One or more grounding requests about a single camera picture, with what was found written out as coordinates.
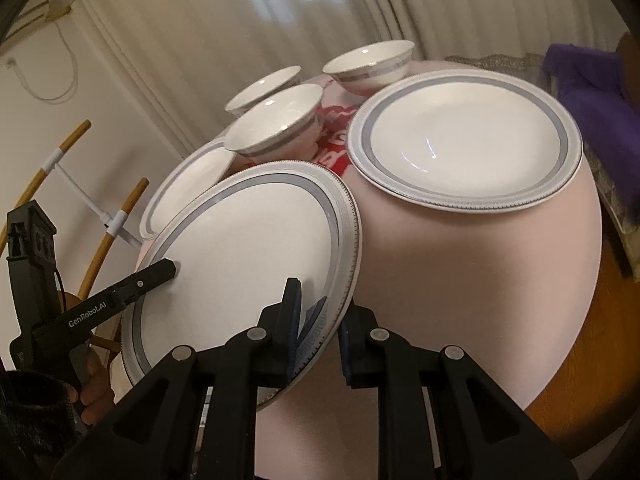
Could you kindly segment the person's left hand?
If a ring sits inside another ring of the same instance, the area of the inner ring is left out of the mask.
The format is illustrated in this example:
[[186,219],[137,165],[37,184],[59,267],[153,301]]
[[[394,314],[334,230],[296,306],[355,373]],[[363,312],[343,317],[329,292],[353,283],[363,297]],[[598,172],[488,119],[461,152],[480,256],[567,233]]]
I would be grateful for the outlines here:
[[115,393],[111,388],[110,375],[99,356],[89,349],[87,356],[88,382],[77,392],[72,386],[66,386],[67,397],[71,404],[80,402],[84,411],[80,415],[86,425],[94,426],[114,408]]

